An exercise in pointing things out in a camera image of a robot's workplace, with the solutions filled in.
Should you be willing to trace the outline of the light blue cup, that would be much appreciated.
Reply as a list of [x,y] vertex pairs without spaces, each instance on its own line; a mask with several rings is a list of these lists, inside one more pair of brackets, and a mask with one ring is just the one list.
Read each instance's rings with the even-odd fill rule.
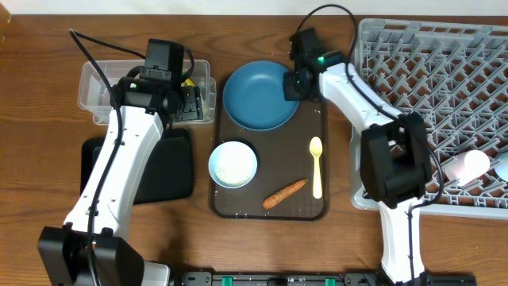
[[495,166],[498,178],[508,181],[508,152],[498,154],[495,159],[498,161],[498,164]]

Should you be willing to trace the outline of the pink white cup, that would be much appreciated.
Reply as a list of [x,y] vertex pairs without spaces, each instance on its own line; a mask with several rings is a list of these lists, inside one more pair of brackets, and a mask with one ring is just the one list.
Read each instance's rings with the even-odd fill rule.
[[449,180],[456,180],[463,187],[474,179],[482,176],[491,166],[488,155],[479,150],[461,153],[444,166],[444,173]]

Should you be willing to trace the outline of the green orange snack wrapper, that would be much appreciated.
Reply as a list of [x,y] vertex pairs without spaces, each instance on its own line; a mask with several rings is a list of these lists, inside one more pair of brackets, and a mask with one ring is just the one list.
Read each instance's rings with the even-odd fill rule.
[[[184,82],[181,83],[181,87],[197,87],[200,90],[200,87],[195,83],[194,80],[191,78],[186,79]],[[206,97],[200,90],[200,98],[201,98],[201,106],[205,106]]]

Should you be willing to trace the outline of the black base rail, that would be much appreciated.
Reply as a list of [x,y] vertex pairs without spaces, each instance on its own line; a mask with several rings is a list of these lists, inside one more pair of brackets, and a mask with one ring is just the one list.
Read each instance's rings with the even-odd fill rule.
[[390,282],[381,272],[349,272],[340,275],[213,274],[184,272],[174,275],[169,286],[477,286],[473,276],[421,274],[410,282]]

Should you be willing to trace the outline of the black plastic bin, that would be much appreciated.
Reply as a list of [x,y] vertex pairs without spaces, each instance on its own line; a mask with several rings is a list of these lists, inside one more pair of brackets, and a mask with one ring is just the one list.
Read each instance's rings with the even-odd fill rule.
[[185,129],[165,130],[144,168],[133,203],[158,203],[191,196],[194,161]]

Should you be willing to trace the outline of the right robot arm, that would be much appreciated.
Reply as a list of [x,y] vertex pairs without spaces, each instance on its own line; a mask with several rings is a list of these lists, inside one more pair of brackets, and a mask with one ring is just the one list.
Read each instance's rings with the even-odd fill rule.
[[385,284],[423,285],[419,209],[431,164],[421,116],[384,102],[313,28],[296,31],[290,43],[294,70],[283,76],[285,99],[327,100],[360,134],[360,178],[381,216]]

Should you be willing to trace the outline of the orange carrot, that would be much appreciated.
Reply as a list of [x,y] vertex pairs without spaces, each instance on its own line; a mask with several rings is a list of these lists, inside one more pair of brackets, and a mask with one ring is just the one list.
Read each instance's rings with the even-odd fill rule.
[[299,191],[302,187],[305,186],[306,182],[307,179],[302,179],[280,189],[279,191],[270,195],[263,201],[263,207],[267,210],[272,209],[273,207],[281,203],[283,200],[293,195],[296,191]]

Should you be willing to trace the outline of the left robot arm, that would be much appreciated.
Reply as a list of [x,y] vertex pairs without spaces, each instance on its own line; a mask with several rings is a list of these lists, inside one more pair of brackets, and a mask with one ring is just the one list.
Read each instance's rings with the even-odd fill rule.
[[133,204],[153,150],[170,122],[202,118],[192,71],[137,66],[111,87],[117,108],[78,202],[38,250],[53,285],[168,285],[170,268],[128,242]]

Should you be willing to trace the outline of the light blue bowl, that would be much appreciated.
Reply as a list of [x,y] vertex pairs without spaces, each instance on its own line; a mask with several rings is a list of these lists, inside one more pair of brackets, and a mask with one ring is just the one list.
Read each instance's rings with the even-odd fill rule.
[[248,184],[256,174],[258,160],[251,147],[239,141],[227,141],[210,154],[208,170],[219,186],[234,189]]

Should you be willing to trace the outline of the dark brown serving tray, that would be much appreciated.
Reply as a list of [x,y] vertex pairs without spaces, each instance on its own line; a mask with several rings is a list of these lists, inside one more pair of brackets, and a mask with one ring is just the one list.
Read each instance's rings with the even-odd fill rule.
[[[222,218],[278,219],[316,221],[329,209],[329,160],[327,158],[327,111],[323,102],[301,102],[290,120],[268,131],[252,131],[236,124],[225,112],[222,97],[228,77],[217,85],[217,114],[214,148],[228,141],[248,145],[256,154],[258,167],[253,179],[243,187],[225,188],[210,183],[210,209]],[[314,158],[309,145],[319,137],[323,145],[320,156],[323,195],[312,193]],[[306,179],[306,184],[271,209],[263,201],[280,189]]]

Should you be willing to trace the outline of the pale yellow spoon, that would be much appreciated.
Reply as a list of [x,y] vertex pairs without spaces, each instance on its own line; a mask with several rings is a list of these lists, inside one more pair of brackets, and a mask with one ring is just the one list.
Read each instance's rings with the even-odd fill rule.
[[314,159],[313,197],[315,199],[320,199],[322,197],[320,157],[323,152],[321,139],[319,137],[313,137],[310,141],[309,149]]

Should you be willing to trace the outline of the grey dishwasher rack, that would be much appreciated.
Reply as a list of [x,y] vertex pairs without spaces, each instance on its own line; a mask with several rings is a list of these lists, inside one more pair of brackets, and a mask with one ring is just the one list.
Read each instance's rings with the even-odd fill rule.
[[366,18],[354,64],[385,101],[422,116],[434,171],[471,150],[490,159],[463,187],[435,175],[423,213],[506,219],[507,181],[495,172],[507,152],[506,27]]

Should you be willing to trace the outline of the clear plastic bin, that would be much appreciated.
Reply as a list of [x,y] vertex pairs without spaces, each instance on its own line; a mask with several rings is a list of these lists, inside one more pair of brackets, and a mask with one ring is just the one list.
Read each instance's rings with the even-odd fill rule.
[[[143,65],[144,60],[100,60],[98,66],[102,69],[111,85],[127,75],[132,68]],[[216,81],[211,76],[210,64],[206,60],[195,60],[191,79],[200,87],[206,97],[203,107],[203,119],[192,122],[176,122],[176,125],[209,124],[215,120],[217,88]],[[93,114],[93,122],[98,126],[107,126],[110,118],[110,94],[98,73],[90,62],[83,65],[79,82],[78,107]]]

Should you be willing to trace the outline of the dark blue plate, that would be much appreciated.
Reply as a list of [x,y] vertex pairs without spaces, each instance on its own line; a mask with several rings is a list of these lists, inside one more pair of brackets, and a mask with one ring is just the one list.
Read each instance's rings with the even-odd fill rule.
[[288,69],[268,60],[253,61],[234,71],[227,79],[222,101],[227,115],[239,126],[267,131],[284,125],[299,103],[287,101],[283,75]]

